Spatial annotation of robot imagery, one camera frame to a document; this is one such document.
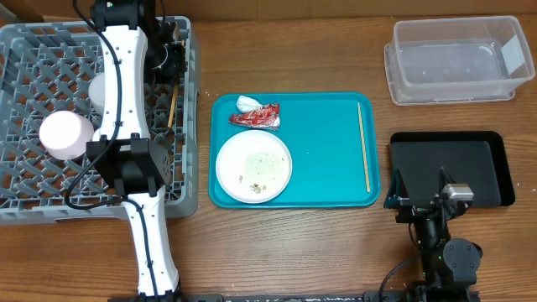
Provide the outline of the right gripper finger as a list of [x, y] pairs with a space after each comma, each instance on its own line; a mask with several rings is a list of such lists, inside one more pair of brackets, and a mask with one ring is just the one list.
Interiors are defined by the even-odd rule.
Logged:
[[440, 167], [439, 171], [439, 196], [441, 197], [450, 197], [451, 187], [455, 184], [453, 178], [449, 175], [447, 170], [444, 167]]
[[395, 167], [383, 207], [387, 209], [400, 209], [408, 206], [409, 194], [399, 168]]

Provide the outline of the grey bowl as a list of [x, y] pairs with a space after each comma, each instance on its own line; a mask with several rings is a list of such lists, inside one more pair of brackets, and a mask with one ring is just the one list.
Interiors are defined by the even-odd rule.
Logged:
[[97, 74], [90, 82], [88, 95], [93, 109], [99, 114], [104, 114], [105, 107], [105, 75]]

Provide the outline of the white cup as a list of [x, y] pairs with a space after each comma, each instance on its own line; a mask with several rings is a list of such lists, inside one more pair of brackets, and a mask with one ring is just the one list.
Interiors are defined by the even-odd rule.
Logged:
[[93, 136], [92, 136], [92, 138], [91, 138], [91, 141], [92, 141], [92, 142], [99, 141], [99, 140], [100, 140], [100, 137], [101, 137], [101, 129], [98, 128], [98, 129], [93, 133]]

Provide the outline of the pink bowl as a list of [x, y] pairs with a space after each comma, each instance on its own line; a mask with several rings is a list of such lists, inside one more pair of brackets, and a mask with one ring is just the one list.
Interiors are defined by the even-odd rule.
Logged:
[[94, 128], [91, 122], [74, 112], [51, 113], [39, 127], [39, 140], [55, 159], [77, 159], [86, 152]]

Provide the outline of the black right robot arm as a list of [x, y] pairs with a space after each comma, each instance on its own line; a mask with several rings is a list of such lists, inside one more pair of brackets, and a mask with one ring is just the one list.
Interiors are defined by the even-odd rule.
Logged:
[[[409, 227], [418, 254], [393, 268], [378, 289], [379, 301], [404, 302], [479, 302], [479, 293], [470, 290], [477, 282], [483, 251], [463, 238], [453, 238], [447, 222], [464, 215], [472, 205], [470, 186], [457, 183], [444, 168], [438, 171], [439, 192], [426, 206], [411, 200], [404, 179], [394, 168], [391, 185], [383, 206], [396, 209], [397, 223]], [[414, 261], [421, 262], [423, 279], [400, 292], [386, 294], [389, 279]]]

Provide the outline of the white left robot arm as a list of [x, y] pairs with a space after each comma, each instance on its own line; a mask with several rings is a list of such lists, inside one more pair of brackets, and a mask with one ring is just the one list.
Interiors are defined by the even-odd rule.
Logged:
[[153, 1], [97, 1], [91, 27], [102, 44], [106, 87], [102, 124], [86, 155], [128, 214], [138, 261], [136, 299], [180, 301], [164, 214], [172, 163], [151, 138], [144, 85], [178, 83], [185, 47], [176, 23], [158, 18]]

